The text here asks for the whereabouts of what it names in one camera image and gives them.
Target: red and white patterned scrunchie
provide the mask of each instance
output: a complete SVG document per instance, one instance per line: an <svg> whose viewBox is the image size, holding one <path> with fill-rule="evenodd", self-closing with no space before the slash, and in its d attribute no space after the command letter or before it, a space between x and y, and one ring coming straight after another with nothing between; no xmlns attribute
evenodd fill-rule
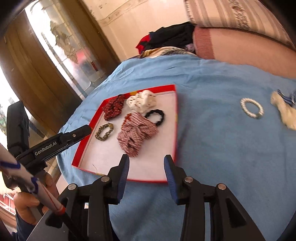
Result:
<svg viewBox="0 0 296 241"><path fill-rule="evenodd" d="M125 117L117 140L121 149L129 157L135 157L138 155L144 139L153 137L157 132L158 129L153 122L142 116L141 113L135 112Z"/></svg>

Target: blue gripper pad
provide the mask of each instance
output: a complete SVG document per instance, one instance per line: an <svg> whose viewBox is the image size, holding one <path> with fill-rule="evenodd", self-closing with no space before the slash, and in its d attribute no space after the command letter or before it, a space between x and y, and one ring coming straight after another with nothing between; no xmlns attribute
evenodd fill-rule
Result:
<svg viewBox="0 0 296 241"><path fill-rule="evenodd" d="M122 197L123 197L124 189L126 187L126 180L128 178L128 170L129 170L129 157L128 157L128 155L123 155L122 158L125 158L125 163L124 163L124 167L122 169L122 173L121 173L121 176L120 176L120 179L119 179L119 182L118 182L118 192L117 192L118 201L120 201L122 199Z"/></svg>
<svg viewBox="0 0 296 241"><path fill-rule="evenodd" d="M165 175L168 181L170 195L172 196L172 199L174 200L174 202L178 203L178 187L175 181L175 177L173 175L173 171L171 170L172 164L173 164L173 167L175 167L172 157L170 155L166 155L164 158Z"/></svg>

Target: finger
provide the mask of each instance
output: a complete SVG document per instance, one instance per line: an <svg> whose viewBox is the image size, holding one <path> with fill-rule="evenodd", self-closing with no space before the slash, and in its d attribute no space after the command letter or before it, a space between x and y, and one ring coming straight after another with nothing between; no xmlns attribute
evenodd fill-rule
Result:
<svg viewBox="0 0 296 241"><path fill-rule="evenodd" d="M45 173L44 181L45 181L46 186L51 186L53 183L52 176L48 172Z"/></svg>
<svg viewBox="0 0 296 241"><path fill-rule="evenodd" d="M13 201L19 216L25 222L36 225L37 221L29 208L37 207L40 204L39 200L30 193L19 192L14 195Z"/></svg>
<svg viewBox="0 0 296 241"><path fill-rule="evenodd" d="M58 198L59 191L57 190L57 186L55 185L52 176L48 173L45 174L45 184L47 190L55 197Z"/></svg>
<svg viewBox="0 0 296 241"><path fill-rule="evenodd" d="M43 212L43 214L45 214L47 211L49 210L49 208L48 207L46 207L46 206L43 206L43 208L42 208L42 212Z"/></svg>

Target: pillow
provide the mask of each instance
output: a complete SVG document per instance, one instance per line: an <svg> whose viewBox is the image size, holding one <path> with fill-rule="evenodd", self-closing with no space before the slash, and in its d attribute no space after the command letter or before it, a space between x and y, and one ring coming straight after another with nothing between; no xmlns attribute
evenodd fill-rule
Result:
<svg viewBox="0 0 296 241"><path fill-rule="evenodd" d="M230 64L248 64L274 75L296 78L296 52L273 39L233 28L193 32L197 56Z"/></svg>
<svg viewBox="0 0 296 241"><path fill-rule="evenodd" d="M269 36L295 49L276 17L258 0L184 0L199 27L239 28Z"/></svg>

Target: white scrunchie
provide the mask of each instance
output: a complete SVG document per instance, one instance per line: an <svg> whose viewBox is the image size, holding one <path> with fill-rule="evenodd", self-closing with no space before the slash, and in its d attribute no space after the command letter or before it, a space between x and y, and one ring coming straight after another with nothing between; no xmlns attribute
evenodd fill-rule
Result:
<svg viewBox="0 0 296 241"><path fill-rule="evenodd" d="M153 106L156 106L156 96L150 90L144 90L126 100L128 106L136 111L143 113Z"/></svg>

